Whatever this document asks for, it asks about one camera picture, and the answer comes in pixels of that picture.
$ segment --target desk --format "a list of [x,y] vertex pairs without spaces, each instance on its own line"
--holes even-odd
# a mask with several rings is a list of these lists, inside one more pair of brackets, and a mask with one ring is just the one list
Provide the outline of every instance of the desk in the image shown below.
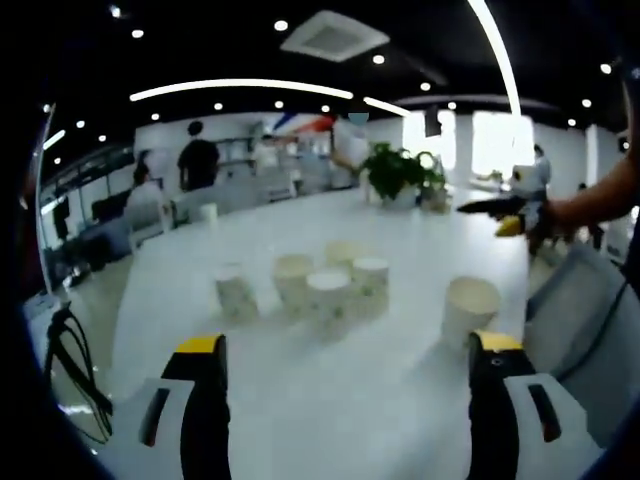
[[[487,194],[458,190],[454,206]],[[332,192],[189,225],[145,242],[116,327],[111,391],[130,396],[159,377],[191,336],[228,336],[230,464],[235,480],[466,478],[470,462],[467,359],[439,342],[453,276],[491,280],[502,308],[491,329],[521,338],[528,253],[496,239],[484,216],[390,212],[359,191]],[[363,242],[390,263],[389,313],[322,343],[309,322],[283,320],[274,259],[330,240]],[[244,327],[214,313],[213,274],[241,261],[263,319]]]

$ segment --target ceiling air conditioner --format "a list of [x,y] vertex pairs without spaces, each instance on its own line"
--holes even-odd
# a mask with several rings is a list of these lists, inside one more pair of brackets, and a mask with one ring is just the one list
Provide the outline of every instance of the ceiling air conditioner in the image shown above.
[[389,37],[364,23],[324,10],[304,22],[280,46],[331,62],[344,62],[389,42]]

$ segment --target yellow object in hand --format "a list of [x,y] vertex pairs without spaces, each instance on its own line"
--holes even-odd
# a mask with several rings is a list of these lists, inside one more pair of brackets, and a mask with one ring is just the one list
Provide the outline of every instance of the yellow object in hand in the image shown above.
[[515,237],[523,233],[523,230],[520,217],[510,215],[500,222],[500,228],[496,230],[496,237]]

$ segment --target ceiling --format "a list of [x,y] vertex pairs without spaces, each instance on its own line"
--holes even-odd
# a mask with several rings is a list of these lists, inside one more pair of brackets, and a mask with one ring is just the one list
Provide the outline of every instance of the ceiling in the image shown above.
[[[110,2],[69,1],[56,6],[55,21],[47,25],[44,58],[38,64],[44,75],[32,107],[56,103],[51,132],[65,129],[67,135],[46,152],[45,176],[64,166],[56,167],[50,159],[79,158],[100,146],[99,135],[109,142],[131,141],[137,126],[152,122],[152,113],[171,121],[269,111],[276,100],[283,101],[287,111],[320,112],[325,104],[346,108],[341,99],[271,88],[210,88],[129,101],[132,93],[173,83],[291,80],[391,103],[424,96],[443,105],[451,95],[506,93],[495,55],[467,0],[114,3],[120,18],[111,15]],[[581,128],[599,123],[623,130],[620,82],[600,71],[600,64],[613,60],[612,54],[571,3],[487,0],[520,97],[555,107],[543,114],[545,121],[566,126],[567,119],[574,118]],[[387,34],[390,42],[343,63],[279,50],[296,26],[320,10],[355,18]],[[274,30],[280,19],[289,24],[285,32]],[[134,39],[134,29],[142,29],[144,36]],[[375,65],[374,54],[384,55],[385,63]],[[431,90],[420,90],[422,82],[429,82]],[[592,100],[592,108],[582,107],[584,98]],[[216,102],[224,108],[215,111]],[[487,105],[458,102],[458,108],[464,112]],[[536,115],[535,110],[525,108],[524,113]],[[376,110],[375,115],[391,114]],[[75,127],[78,120],[86,122],[81,130]]]

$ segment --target white paper cup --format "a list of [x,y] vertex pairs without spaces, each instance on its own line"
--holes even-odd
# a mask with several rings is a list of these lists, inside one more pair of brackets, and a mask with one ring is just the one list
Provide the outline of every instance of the white paper cup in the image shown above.
[[329,242],[324,250],[329,267],[342,267],[353,273],[353,261],[371,255],[371,250],[359,243],[339,240]]
[[258,318],[258,304],[239,264],[222,265],[216,271],[215,286],[225,318],[233,322]]
[[307,276],[313,272],[313,260],[308,255],[284,255],[276,259],[273,283],[289,318],[309,315]]
[[389,308],[389,262],[362,257],[353,261],[352,308],[355,316],[375,318]]
[[442,338],[455,350],[468,346],[469,334],[485,328],[500,308],[493,284],[474,277],[458,277],[447,289]]
[[200,207],[202,218],[209,224],[212,229],[218,226],[218,206],[215,203],[207,203]]
[[328,268],[307,278],[311,299],[311,317],[323,336],[335,338],[348,326],[351,294],[349,274],[340,268]]

